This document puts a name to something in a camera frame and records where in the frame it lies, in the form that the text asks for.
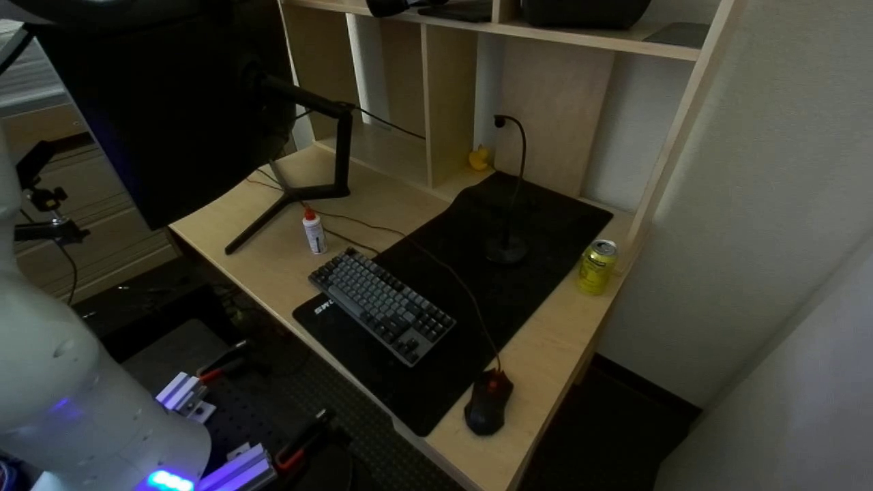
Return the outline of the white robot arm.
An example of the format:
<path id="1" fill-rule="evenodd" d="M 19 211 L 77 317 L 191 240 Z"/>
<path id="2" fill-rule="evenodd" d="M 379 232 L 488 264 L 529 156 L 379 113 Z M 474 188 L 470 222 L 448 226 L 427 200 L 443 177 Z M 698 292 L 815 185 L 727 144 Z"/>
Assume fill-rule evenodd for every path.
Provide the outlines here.
<path id="1" fill-rule="evenodd" d="M 146 491 L 152 473 L 200 480 L 210 435 L 167 413 L 70 305 L 13 253 L 19 177 L 0 162 L 0 450 L 61 491 Z"/>

